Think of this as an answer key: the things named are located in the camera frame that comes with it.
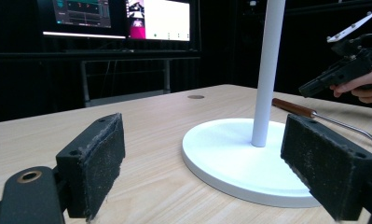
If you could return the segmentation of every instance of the white pole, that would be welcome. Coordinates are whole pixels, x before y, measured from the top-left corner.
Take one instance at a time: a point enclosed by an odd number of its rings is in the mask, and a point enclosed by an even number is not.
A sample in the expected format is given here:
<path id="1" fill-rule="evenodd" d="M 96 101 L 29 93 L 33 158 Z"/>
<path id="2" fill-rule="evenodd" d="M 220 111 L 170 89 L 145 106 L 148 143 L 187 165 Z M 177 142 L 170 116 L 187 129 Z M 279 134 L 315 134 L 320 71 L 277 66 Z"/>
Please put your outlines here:
<path id="1" fill-rule="evenodd" d="M 275 84 L 285 0 L 268 0 L 258 78 L 252 145 L 264 147 Z"/>

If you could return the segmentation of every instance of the dark background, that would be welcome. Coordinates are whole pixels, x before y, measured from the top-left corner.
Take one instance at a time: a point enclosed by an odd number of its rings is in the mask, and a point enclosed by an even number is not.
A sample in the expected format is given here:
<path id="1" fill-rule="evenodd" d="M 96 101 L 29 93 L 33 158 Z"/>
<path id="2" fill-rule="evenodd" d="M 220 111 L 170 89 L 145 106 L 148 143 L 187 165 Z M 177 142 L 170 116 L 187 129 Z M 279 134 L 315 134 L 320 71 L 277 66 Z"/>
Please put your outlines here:
<path id="1" fill-rule="evenodd" d="M 197 49 L 199 60 L 173 60 L 172 92 L 219 84 L 256 88 L 266 1 L 192 1 L 191 42 L 112 41 L 43 38 L 34 0 L 0 0 L 0 52 L 60 52 L 67 49 Z M 372 0 L 287 0 L 275 91 L 298 93 L 340 58 L 325 39 L 372 11 Z M 372 33 L 372 19 L 351 34 Z M 153 91 L 162 87 L 161 61 L 93 64 L 91 97 Z M 364 105 L 349 94 L 336 99 L 330 90 L 316 98 Z M 0 121 L 84 106 L 77 62 L 0 62 Z"/>

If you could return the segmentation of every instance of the monitor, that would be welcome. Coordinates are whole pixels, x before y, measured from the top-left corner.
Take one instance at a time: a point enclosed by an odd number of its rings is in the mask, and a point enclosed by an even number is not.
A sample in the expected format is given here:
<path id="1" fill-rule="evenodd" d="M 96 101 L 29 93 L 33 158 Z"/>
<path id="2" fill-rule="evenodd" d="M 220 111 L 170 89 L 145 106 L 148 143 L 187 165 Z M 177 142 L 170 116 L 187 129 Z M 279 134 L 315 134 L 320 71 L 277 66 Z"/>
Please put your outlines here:
<path id="1" fill-rule="evenodd" d="M 188 1 L 126 0 L 130 39 L 190 39 Z"/>
<path id="2" fill-rule="evenodd" d="M 43 35 L 126 38 L 126 0 L 37 0 Z"/>

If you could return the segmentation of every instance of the screwdriver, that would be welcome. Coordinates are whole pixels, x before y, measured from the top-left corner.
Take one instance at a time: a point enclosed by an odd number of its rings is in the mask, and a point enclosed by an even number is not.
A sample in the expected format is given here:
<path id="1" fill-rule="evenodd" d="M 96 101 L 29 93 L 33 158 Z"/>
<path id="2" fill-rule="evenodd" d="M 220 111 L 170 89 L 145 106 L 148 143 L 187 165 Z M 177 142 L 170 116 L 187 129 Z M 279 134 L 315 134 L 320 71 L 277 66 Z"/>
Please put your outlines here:
<path id="1" fill-rule="evenodd" d="M 351 131 L 354 131 L 356 133 L 359 133 L 359 134 L 362 134 L 363 136 L 369 138 L 370 140 L 372 140 L 372 134 L 364 131 L 364 130 L 361 130 L 361 129 L 358 129 L 356 127 L 353 127 L 349 124 L 345 124 L 345 123 L 342 123 L 340 121 L 337 121 L 337 120 L 334 120 L 334 119 L 330 119 L 328 117 L 325 117 L 323 115 L 319 115 L 316 110 L 313 110 L 313 109 L 310 109 L 310 108 L 307 108 L 305 106 L 302 106 L 302 105 L 295 105 L 295 104 L 292 104 L 290 102 L 287 102 L 287 101 L 284 101 L 284 100 L 280 100 L 278 98 L 273 98 L 272 99 L 272 105 L 274 106 L 277 106 L 283 110 L 286 110 L 288 112 L 291 112 L 291 113 L 294 113 L 294 114 L 297 114 L 297 115 L 301 115 L 301 116 L 304 116 L 304 117 L 307 117 L 307 118 L 311 118 L 311 119 L 314 119 L 314 118 L 319 118 L 319 119 L 324 119 L 328 122 L 331 122 L 331 123 L 334 123 L 342 128 L 346 128 L 348 130 L 351 130 Z"/>

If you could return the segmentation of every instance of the hand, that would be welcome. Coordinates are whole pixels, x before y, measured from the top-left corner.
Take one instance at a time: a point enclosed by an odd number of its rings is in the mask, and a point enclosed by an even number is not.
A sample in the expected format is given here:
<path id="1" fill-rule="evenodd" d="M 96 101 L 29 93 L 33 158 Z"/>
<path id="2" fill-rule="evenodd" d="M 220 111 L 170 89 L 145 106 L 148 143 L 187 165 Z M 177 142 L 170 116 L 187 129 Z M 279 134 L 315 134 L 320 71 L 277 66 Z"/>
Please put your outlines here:
<path id="1" fill-rule="evenodd" d="M 372 89 L 364 90 L 359 88 L 367 84 L 372 84 L 372 72 L 347 83 L 342 83 L 337 86 L 332 85 L 330 89 L 334 91 L 334 96 L 337 98 L 342 95 L 342 93 L 351 91 L 351 94 L 358 97 L 361 102 L 372 104 Z"/>

